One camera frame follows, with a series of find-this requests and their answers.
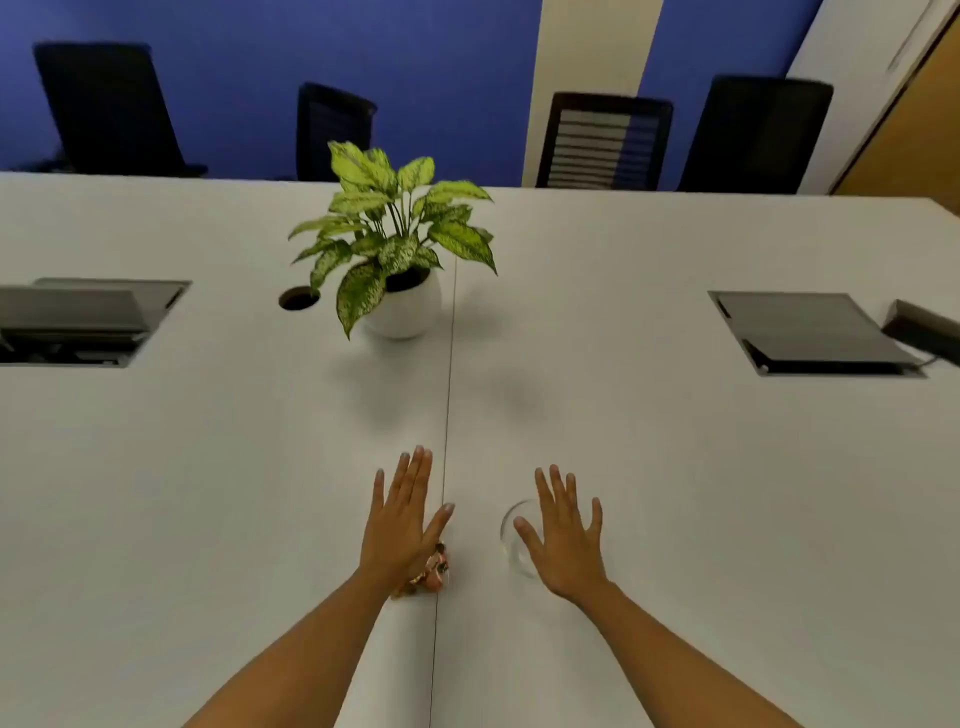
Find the transparent glass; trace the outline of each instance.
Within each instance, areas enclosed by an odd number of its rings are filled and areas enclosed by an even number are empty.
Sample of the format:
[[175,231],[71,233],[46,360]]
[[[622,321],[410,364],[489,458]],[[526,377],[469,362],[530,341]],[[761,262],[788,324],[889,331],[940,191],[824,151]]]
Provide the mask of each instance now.
[[514,528],[514,519],[517,517],[526,519],[530,525],[537,529],[537,534],[543,540],[543,517],[540,514],[540,502],[534,498],[522,500],[520,503],[511,506],[507,515],[503,517],[503,521],[500,522],[500,543],[507,553],[507,560],[510,562],[511,568],[524,576],[539,579],[537,569],[530,558],[530,552]]

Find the brown wooden panel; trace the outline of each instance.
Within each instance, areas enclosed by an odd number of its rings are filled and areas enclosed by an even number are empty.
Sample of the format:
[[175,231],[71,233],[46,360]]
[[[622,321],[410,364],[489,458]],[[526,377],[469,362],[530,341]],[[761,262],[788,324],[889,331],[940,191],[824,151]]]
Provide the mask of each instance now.
[[944,33],[836,194],[930,197],[960,214],[960,22]]

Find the human hand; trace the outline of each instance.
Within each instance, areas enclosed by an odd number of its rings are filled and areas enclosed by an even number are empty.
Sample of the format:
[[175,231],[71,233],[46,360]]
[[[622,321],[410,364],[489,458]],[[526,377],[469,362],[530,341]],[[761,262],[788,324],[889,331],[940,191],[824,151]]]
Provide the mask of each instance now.
[[543,470],[537,468],[537,493],[543,513],[543,542],[536,529],[523,518],[514,520],[514,528],[530,551],[530,558],[546,588],[555,595],[583,607],[590,592],[607,585],[607,573],[600,555],[600,529],[603,510],[600,498],[593,499],[593,516],[584,528],[577,505],[577,478],[566,474],[566,486],[560,469],[550,466],[553,493]]
[[406,452],[400,455],[386,500],[383,471],[377,471],[373,480],[373,501],[360,548],[360,571],[382,583],[388,592],[420,575],[453,515],[453,504],[448,503],[423,529],[432,467],[433,452],[417,445],[413,459]]

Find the forearm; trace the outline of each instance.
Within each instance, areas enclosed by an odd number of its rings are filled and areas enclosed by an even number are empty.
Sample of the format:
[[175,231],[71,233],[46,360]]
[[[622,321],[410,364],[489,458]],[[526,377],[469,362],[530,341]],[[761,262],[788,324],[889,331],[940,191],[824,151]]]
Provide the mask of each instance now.
[[187,728],[331,728],[389,588],[357,571],[255,657]]
[[796,728],[773,703],[634,604],[612,583],[582,600],[657,728]]

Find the potted plant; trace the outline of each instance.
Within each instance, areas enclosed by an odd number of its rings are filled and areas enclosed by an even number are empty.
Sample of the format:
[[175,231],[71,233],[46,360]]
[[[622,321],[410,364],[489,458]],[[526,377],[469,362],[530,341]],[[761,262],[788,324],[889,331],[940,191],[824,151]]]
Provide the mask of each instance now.
[[[432,247],[440,245],[464,260],[477,260],[496,273],[490,242],[483,228],[468,225],[469,205],[456,200],[489,200],[473,182],[430,184],[434,161],[420,157],[395,171],[382,149],[362,152],[353,144],[330,142],[331,168],[343,190],[329,213],[297,225],[288,236],[316,234],[316,242],[294,259],[314,258],[310,287],[320,287],[333,269],[361,260],[344,275],[337,289],[337,317],[347,338],[366,316],[368,327],[392,338],[423,333],[440,310],[442,267]],[[352,240],[344,236],[352,235]]]

